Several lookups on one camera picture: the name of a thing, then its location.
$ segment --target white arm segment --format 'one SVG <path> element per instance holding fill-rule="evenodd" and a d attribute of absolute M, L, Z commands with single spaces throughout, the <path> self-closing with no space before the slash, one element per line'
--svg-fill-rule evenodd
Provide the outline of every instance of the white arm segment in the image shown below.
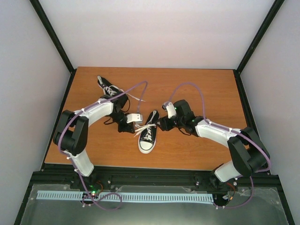
<path fill-rule="evenodd" d="M 240 133 L 240 129 L 233 129 L 233 130 Z M 205 137 L 211 139 L 227 148 L 228 148 L 227 141 L 229 140 L 229 138 L 236 136 L 236 134 L 234 133 L 221 130 L 217 127 L 213 127 L 207 124 L 205 120 L 202 120 L 197 124 L 196 132 L 199 137 Z M 228 163 L 221 165 L 218 169 L 216 169 L 215 175 L 221 182 L 226 182 L 231 178 L 240 176 L 240 173 L 234 168 L 233 162 L 230 161 Z"/>
<path fill-rule="evenodd" d="M 97 120 L 111 114 L 112 112 L 113 112 L 113 103 L 105 102 L 85 111 L 80 116 L 87 117 L 89 119 L 89 126 L 90 126 Z M 72 158 L 77 169 L 83 176 L 88 177 L 92 173 L 92 171 L 94 170 L 94 165 L 90 162 L 89 156 L 85 149 L 83 150 L 83 152 L 77 154 L 76 156 L 73 156 L 71 153 L 67 151 L 64 152 L 67 153 L 70 158 Z"/>
<path fill-rule="evenodd" d="M 229 131 L 224 131 L 207 124 L 205 120 L 200 121 L 195 128 L 196 128 L 196 133 L 199 137 L 205 137 L 211 139 L 227 148 L 228 148 L 227 141 L 229 140 L 229 138 L 236 136 L 236 134 L 234 133 L 230 133 Z M 240 129 L 234 128 L 233 130 L 240 132 Z"/>

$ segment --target black metal frame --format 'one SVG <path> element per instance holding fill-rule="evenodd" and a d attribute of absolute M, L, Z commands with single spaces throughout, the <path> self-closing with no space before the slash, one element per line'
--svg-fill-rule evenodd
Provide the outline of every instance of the black metal frame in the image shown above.
<path fill-rule="evenodd" d="M 64 94 L 63 100 L 61 102 L 60 110 L 56 118 L 56 122 L 51 134 L 51 138 L 48 144 L 47 151 L 49 149 L 50 143 L 53 138 L 55 128 L 57 126 L 60 114 L 62 112 L 63 106 L 67 99 L 72 81 L 74 79 L 76 69 L 73 68 L 63 46 L 61 45 L 55 31 L 50 24 L 41 4 L 38 0 L 30 0 L 32 6 L 34 7 L 37 15 L 39 16 L 41 22 L 43 23 L 45 29 L 47 30 L 50 38 L 52 39 L 55 47 L 57 48 L 62 60 L 64 61 L 66 67 L 70 72 L 70 79 Z M 275 0 L 272 7 L 270 8 L 268 14 L 266 15 L 263 23 L 261 24 L 257 34 L 255 35 L 252 43 L 250 44 L 248 50 L 246 51 L 242 61 L 240 62 L 237 69 L 233 70 L 234 77 L 236 80 L 236 85 L 240 95 L 241 104 L 246 118 L 246 123 L 249 127 L 252 127 L 256 132 L 257 128 L 255 121 L 251 112 L 251 108 L 244 90 L 243 82 L 241 80 L 241 73 L 245 68 L 247 62 L 249 61 L 254 50 L 258 46 L 260 40 L 274 19 L 276 13 L 280 9 L 284 0 Z M 122 167 L 101 167 L 95 166 L 95 171 L 101 176 L 101 181 L 105 186 L 105 189 L 111 189 L 111 186 L 122 186 L 122 185 L 157 185 L 157 186 L 183 186 L 191 189 L 199 190 L 199 186 L 196 185 L 196 181 L 200 177 L 206 177 L 210 173 L 209 171 L 181 171 L 181 170 L 157 170 L 157 169 L 138 169 L 138 168 L 122 168 Z M 18 216 L 15 221 L 15 225 L 20 224 L 28 198 L 30 196 L 31 188 L 34 184 L 70 184 L 71 186 L 76 185 L 71 181 L 75 180 L 75 172 L 72 165 L 56 165 L 56 164 L 45 164 L 43 162 L 41 171 L 34 172 L 31 180 L 29 182 L 28 188 L 26 190 L 23 202 L 21 204 Z M 270 175 L 270 173 L 255 174 L 253 176 L 253 181 L 256 187 L 274 187 L 277 188 L 281 203 L 284 207 L 285 214 L 289 224 L 293 225 L 294 220 L 289 209 L 285 194 L 283 192 L 279 177 L 276 175 Z M 251 183 L 248 178 L 240 178 L 238 180 L 238 185 L 240 187 L 249 187 Z M 218 193 L 211 188 L 205 189 L 209 193 Z"/>

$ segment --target gray floor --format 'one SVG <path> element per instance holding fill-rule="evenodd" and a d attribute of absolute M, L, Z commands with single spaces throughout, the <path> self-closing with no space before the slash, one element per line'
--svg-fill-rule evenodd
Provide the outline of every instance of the gray floor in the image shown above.
<path fill-rule="evenodd" d="M 36 191 L 61 190 L 58 186 L 34 187 L 23 216 L 23 225 L 286 225 L 287 220 L 276 190 L 255 189 L 252 201 L 238 209 L 216 210 L 197 203 L 124 203 L 117 211 L 106 212 L 96 206 L 83 208 L 78 201 L 36 200 Z M 244 202 L 250 192 L 240 191 L 231 205 Z M 103 202 L 114 207 L 116 202 Z"/>

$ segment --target shoe sole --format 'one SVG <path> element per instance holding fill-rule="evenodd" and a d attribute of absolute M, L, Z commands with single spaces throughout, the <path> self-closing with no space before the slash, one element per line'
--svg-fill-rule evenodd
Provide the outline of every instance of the shoe sole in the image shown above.
<path fill-rule="evenodd" d="M 155 144 L 156 144 L 156 139 L 155 139 L 155 141 L 154 141 L 153 146 L 152 146 L 149 150 L 144 150 L 144 149 L 142 149 L 141 146 L 140 146 L 140 138 L 138 139 L 139 150 L 140 150 L 140 152 L 143 153 L 143 154 L 148 154 L 148 153 L 150 153 L 150 152 L 154 149 Z"/>

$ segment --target black corner post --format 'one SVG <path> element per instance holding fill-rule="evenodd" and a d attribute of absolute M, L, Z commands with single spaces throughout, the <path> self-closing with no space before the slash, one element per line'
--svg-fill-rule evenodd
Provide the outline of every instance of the black corner post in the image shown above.
<path fill-rule="evenodd" d="M 64 61 L 68 71 L 70 72 L 70 74 L 74 74 L 75 70 L 64 50 L 64 48 L 62 47 L 60 40 L 58 39 L 52 25 L 50 24 L 50 21 L 48 20 L 48 17 L 46 15 L 46 13 L 44 12 L 41 3 L 38 0 L 30 0 L 34 10 L 36 11 L 38 17 L 40 18 L 41 22 L 43 23 L 46 31 L 48 32 L 51 40 L 53 41 L 57 51 L 59 52 L 62 60 Z"/>
<path fill-rule="evenodd" d="M 270 8 L 267 16 L 265 17 L 263 23 L 261 24 L 258 32 L 256 33 L 251 45 L 247 49 L 242 61 L 240 62 L 237 70 L 238 75 L 240 75 L 245 68 L 246 64 L 248 63 L 250 57 L 252 56 L 254 50 L 258 46 L 259 42 L 261 41 L 263 35 L 267 31 L 268 27 L 270 26 L 271 22 L 273 21 L 274 17 L 276 16 L 278 10 L 280 9 L 281 5 L 284 3 L 285 0 L 275 0 L 272 7 Z"/>

